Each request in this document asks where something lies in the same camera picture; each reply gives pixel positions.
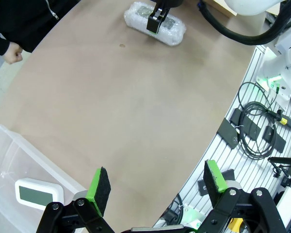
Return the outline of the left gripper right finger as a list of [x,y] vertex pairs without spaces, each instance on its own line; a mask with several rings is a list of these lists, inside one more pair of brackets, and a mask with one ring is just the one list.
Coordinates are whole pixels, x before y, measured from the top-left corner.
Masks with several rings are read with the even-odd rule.
[[241,218],[249,233],[285,233],[286,227],[268,189],[247,193],[228,187],[215,160],[206,160],[203,180],[212,210],[198,228],[199,233],[223,233],[232,219]]

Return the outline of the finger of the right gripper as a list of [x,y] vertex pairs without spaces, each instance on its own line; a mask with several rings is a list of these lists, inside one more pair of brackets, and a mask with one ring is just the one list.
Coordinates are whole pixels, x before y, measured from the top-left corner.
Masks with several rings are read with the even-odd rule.
[[154,9],[153,12],[148,17],[147,26],[146,29],[150,31],[151,33],[157,34],[161,24],[165,21],[167,18],[167,15],[169,13],[169,8],[157,8]]

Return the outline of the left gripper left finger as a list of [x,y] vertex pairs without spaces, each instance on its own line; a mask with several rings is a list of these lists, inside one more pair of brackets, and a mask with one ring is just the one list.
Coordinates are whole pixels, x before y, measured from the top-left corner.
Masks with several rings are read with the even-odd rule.
[[37,228],[38,233],[75,233],[85,228],[90,233],[113,233],[114,230],[103,219],[111,185],[107,170],[96,170],[86,192],[79,192],[76,198],[64,206],[50,202],[44,210]]

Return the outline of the person's right hand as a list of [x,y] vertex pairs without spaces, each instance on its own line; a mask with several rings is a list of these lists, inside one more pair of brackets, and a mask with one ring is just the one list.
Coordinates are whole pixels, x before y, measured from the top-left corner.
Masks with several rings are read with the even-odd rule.
[[23,49],[19,44],[10,42],[7,51],[3,55],[3,58],[8,64],[20,62],[23,60],[22,51]]

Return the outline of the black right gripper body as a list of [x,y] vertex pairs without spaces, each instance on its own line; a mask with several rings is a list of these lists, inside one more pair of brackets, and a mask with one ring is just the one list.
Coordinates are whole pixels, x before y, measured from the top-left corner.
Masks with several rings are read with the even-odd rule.
[[155,3],[161,9],[170,9],[182,5],[183,0],[155,0]]

